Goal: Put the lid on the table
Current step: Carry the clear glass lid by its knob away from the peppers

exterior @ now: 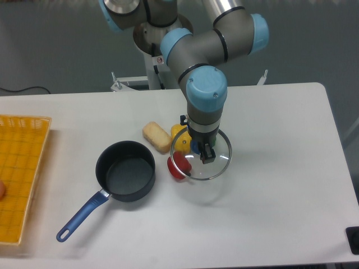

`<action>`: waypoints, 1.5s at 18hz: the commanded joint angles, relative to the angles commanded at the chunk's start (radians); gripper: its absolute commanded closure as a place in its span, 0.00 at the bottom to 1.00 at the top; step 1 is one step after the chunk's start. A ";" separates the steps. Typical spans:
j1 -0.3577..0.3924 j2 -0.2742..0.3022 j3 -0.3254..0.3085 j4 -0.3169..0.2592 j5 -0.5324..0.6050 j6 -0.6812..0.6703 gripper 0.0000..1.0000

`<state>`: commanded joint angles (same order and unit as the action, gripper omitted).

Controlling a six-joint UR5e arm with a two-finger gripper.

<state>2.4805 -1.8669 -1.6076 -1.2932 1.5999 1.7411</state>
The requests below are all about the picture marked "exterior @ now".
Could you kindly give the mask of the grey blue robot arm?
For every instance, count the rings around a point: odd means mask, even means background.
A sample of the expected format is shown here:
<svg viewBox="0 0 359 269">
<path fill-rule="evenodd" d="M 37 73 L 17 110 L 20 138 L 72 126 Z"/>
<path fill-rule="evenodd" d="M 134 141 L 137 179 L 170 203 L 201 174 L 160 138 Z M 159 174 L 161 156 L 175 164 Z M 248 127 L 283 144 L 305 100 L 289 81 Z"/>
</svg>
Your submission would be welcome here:
<svg viewBox="0 0 359 269">
<path fill-rule="evenodd" d="M 204 164 L 215 160 L 214 140 L 227 98 L 227 79 L 219 64 L 264 49 L 269 27 L 259 14 L 246 11 L 242 1 L 204 1 L 212 29 L 194 35 L 176 1 L 100 1 L 112 29 L 133 29 L 136 46 L 161 57 L 187 100 L 181 123 Z"/>
</svg>

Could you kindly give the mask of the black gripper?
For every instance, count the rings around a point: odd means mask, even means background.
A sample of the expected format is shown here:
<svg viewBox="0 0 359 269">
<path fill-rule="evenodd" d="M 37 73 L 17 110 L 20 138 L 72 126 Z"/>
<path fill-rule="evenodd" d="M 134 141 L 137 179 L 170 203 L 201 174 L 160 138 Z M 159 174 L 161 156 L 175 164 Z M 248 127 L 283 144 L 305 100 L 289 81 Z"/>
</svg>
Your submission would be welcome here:
<svg viewBox="0 0 359 269">
<path fill-rule="evenodd" d="M 212 163 L 216 158 L 216 154 L 211 146 L 211 139 L 218 134 L 220 119 L 212 124 L 199 124 L 192 120 L 189 115 L 181 115 L 180 124 L 187 126 L 192 140 L 198 144 L 202 163 Z"/>
</svg>

